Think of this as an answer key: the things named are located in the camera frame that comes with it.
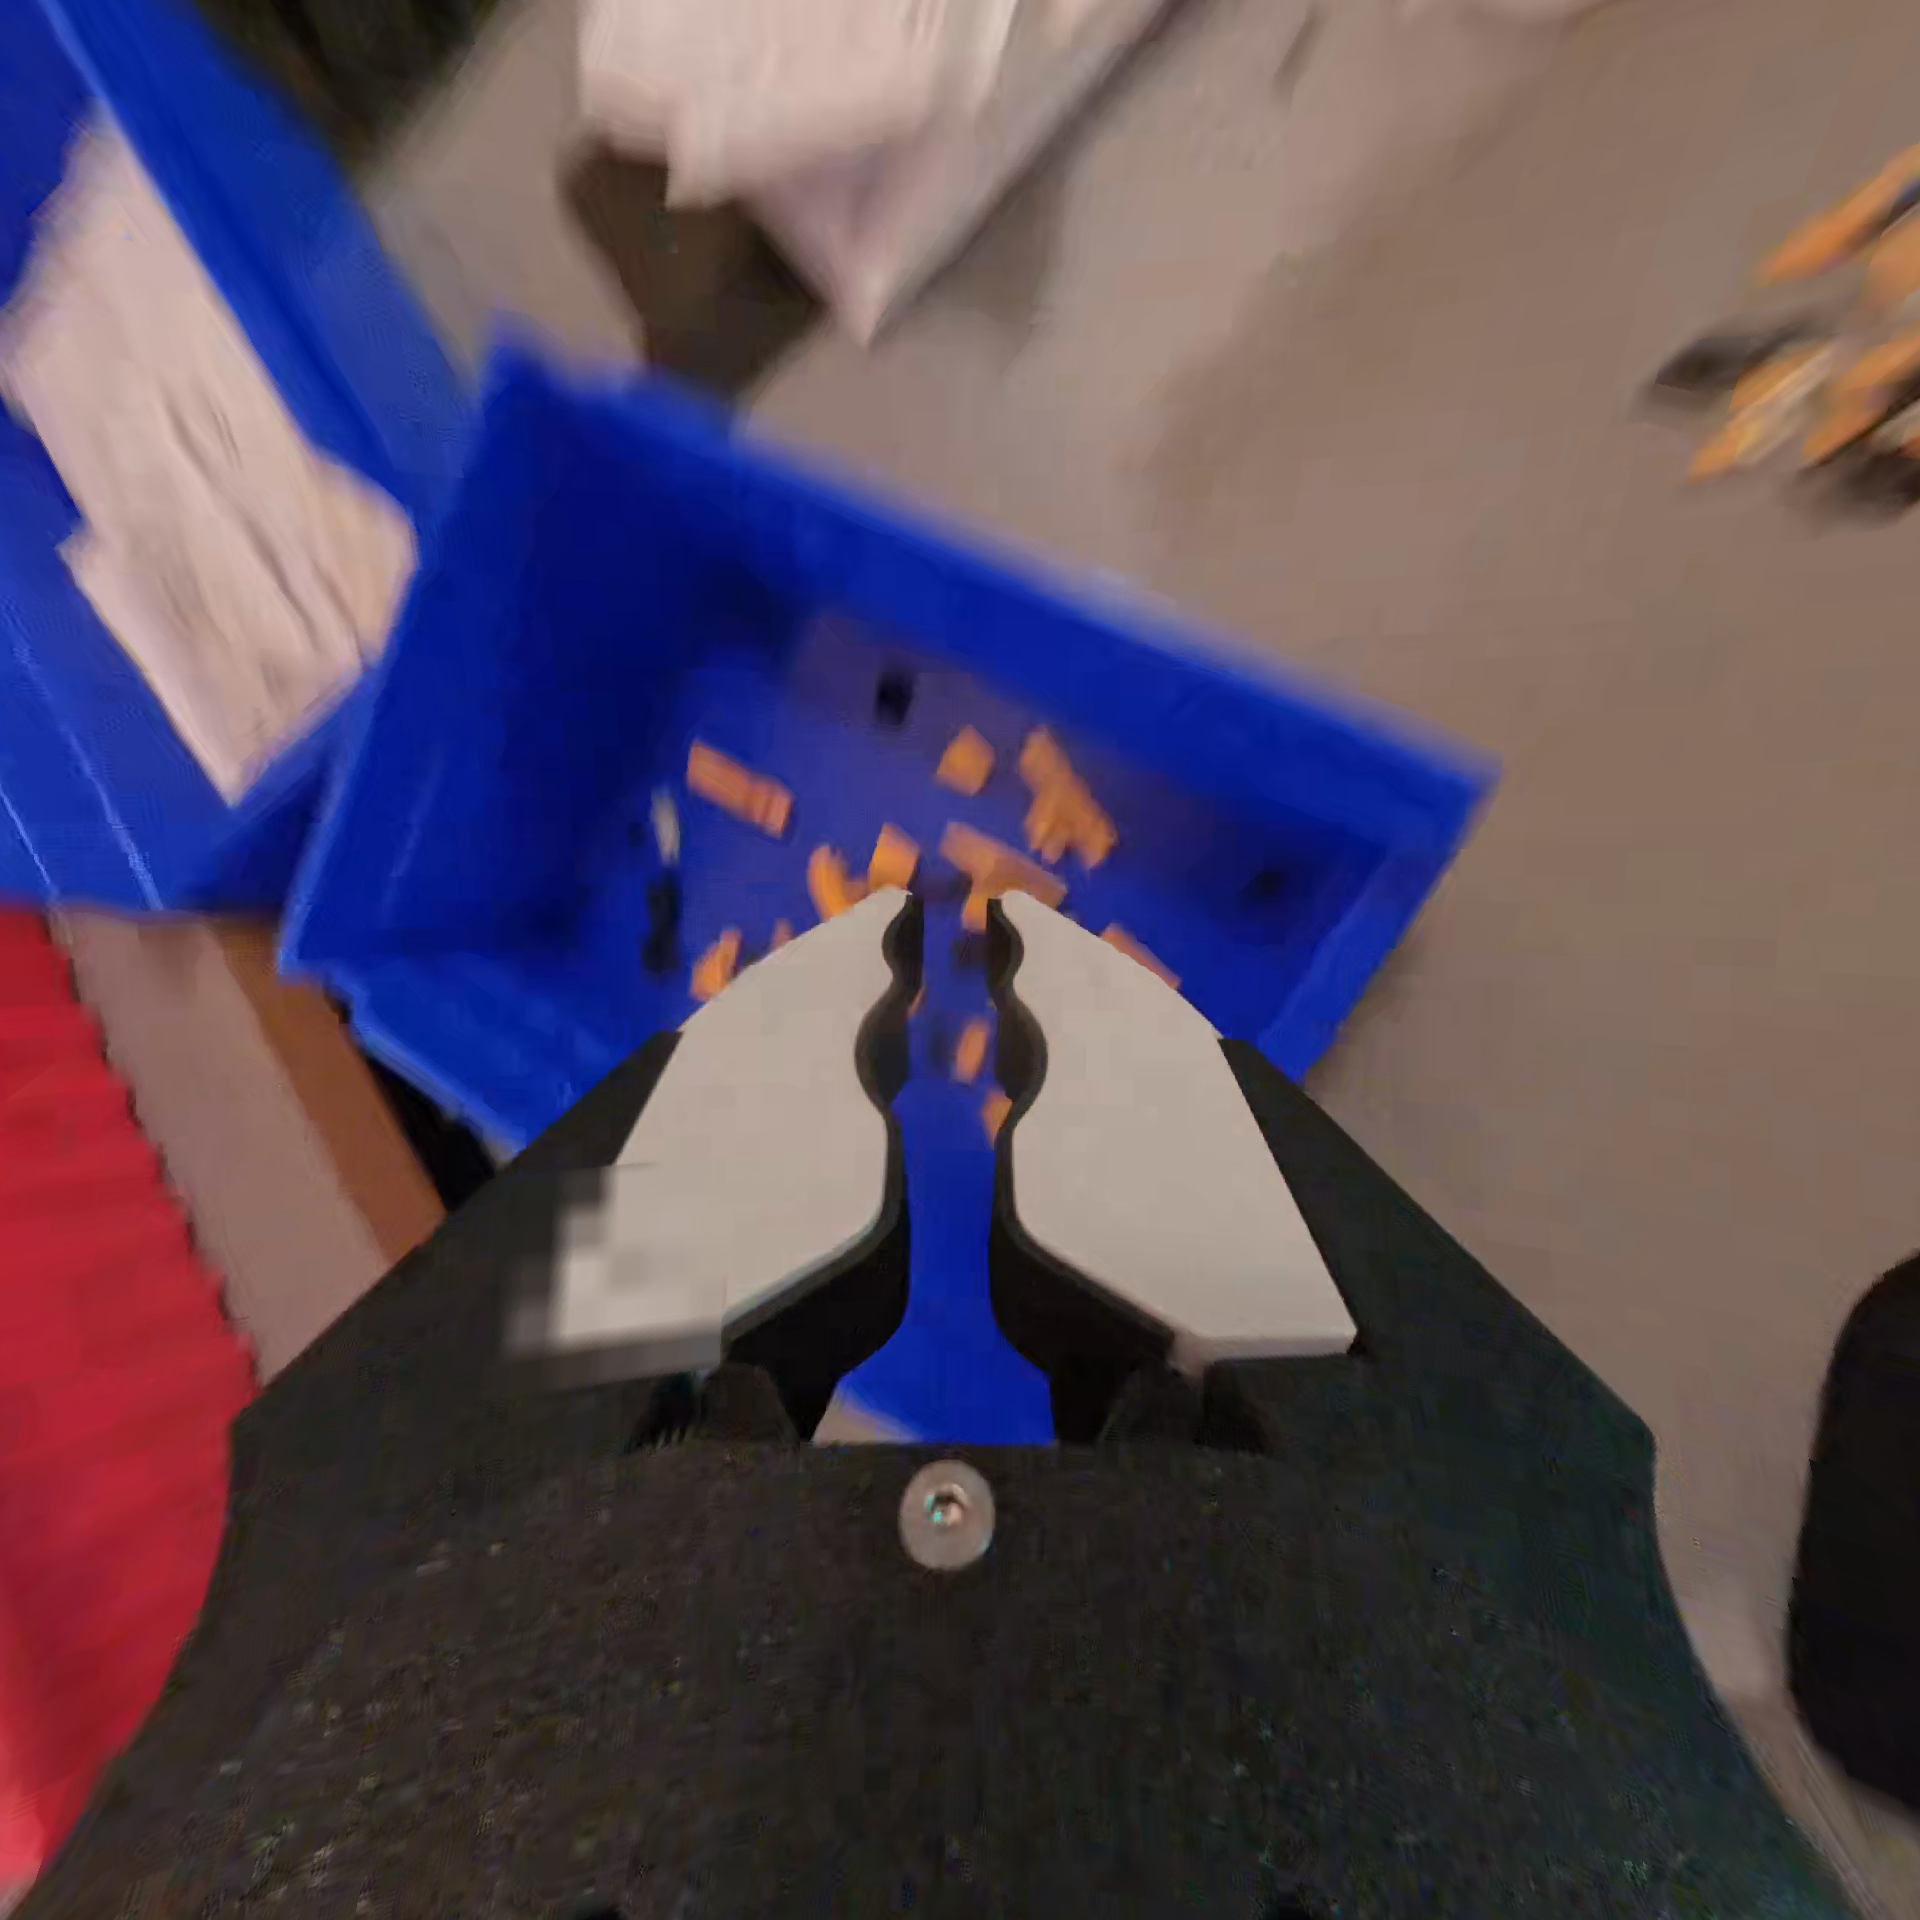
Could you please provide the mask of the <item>pile of mixed small lego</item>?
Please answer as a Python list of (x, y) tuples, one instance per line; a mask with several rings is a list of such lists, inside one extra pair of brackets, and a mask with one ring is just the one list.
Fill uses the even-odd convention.
[(1746, 292), (1645, 387), (1650, 409), (1703, 423), (1686, 478), (1777, 463), (1839, 519), (1914, 513), (1917, 149), (1789, 228)]

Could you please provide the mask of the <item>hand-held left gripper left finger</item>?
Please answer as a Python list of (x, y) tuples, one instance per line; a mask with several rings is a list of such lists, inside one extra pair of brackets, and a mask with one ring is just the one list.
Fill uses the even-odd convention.
[(689, 1015), (551, 1258), (551, 1361), (587, 1379), (773, 1379), (813, 1436), (899, 1331), (910, 1226), (896, 1100), (920, 901), (881, 886)]

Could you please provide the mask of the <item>red plastic bin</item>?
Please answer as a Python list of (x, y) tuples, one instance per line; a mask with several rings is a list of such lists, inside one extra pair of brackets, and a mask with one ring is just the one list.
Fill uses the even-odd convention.
[(24, 1893), (158, 1700), (255, 1390), (95, 1015), (2, 916), (2, 1886)]

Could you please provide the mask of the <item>white plastic bags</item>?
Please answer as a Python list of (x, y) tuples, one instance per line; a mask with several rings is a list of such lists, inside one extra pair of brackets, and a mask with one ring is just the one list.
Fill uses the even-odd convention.
[(105, 117), (37, 220), (2, 370), (80, 514), (67, 574), (239, 799), (382, 652), (411, 521), (310, 445)]

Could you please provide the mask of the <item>heap of orange lego pieces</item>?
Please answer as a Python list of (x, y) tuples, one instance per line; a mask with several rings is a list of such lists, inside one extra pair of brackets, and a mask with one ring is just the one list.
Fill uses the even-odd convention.
[[(987, 909), (994, 901), (1022, 894), (1043, 905), (1061, 905), (1066, 894), (1061, 867), (1073, 859), (1090, 874), (1118, 845), (1113, 815), (1075, 772), (1053, 734), (1043, 727), (1027, 729), (1014, 769), (1025, 790), (1022, 849), (961, 820), (947, 820), (941, 834), (938, 859), (965, 886), (961, 930), (970, 940), (987, 932)], [(783, 839), (792, 826), (795, 798), (773, 775), (698, 737), (687, 742), (681, 790), (657, 786), (648, 798), (646, 827), (656, 843), (657, 867), (643, 890), (640, 965), (651, 979), (686, 974), (689, 997), (703, 1003), (720, 994), (749, 957), (742, 929), (722, 925), (705, 948), (687, 963), (681, 961), (681, 795), (773, 841)], [(907, 892), (920, 876), (922, 862), (920, 843), (896, 822), (885, 822), (864, 871), (851, 871), (829, 845), (810, 850), (806, 901), (818, 921), (832, 921), (874, 892)]]

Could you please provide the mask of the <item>blue plastic bin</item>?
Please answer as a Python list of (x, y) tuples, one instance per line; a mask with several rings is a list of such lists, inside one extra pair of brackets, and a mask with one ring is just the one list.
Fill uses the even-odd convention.
[[(464, 463), (464, 385), (295, 110), (191, 5), (5, 2), (2, 67), (5, 297), (70, 137), (103, 110), (301, 433), (430, 534)], [(367, 687), (223, 799), (61, 562), (80, 517), (14, 418), (2, 509), (5, 901), (274, 913)]]
[(687, 742), (785, 783), (767, 839), (679, 795), (687, 963), (742, 929), (747, 965), (823, 925), (806, 862), (862, 874), (885, 822), (926, 862), (920, 986), (896, 1100), (910, 1226), (899, 1331), (834, 1396), (922, 1446), (1090, 1445), (990, 1293), (994, 1077), (987, 932), (938, 859), (947, 820), (1023, 845), (1016, 754), (1053, 734), (1118, 827), (1066, 859), (1069, 921), (1143, 963), (1231, 1046), (1265, 1140), (1359, 1331), (1347, 1357), (1218, 1365), (1197, 1422), (1288, 1450), (1408, 1390), (1510, 1302), (1301, 1091), (1451, 862), (1487, 775), (952, 545), (738, 437), (664, 385), (490, 369), (464, 479), (373, 676), (286, 913), (288, 953), (440, 1107), (519, 1155), (326, 1334), (379, 1398), (473, 1401), (489, 1433), (627, 1445), (689, 1377), (779, 1406), (767, 1374), (587, 1379), (553, 1365), (565, 1203), (607, 1169), (697, 1003), (640, 965), (648, 798)]

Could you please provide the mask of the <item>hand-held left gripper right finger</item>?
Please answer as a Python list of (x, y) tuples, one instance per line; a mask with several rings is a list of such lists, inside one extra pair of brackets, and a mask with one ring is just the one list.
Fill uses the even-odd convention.
[(1347, 1357), (1353, 1309), (1213, 1025), (1032, 895), (992, 905), (987, 943), (992, 1313), (1053, 1430), (1097, 1433), (1139, 1377)]

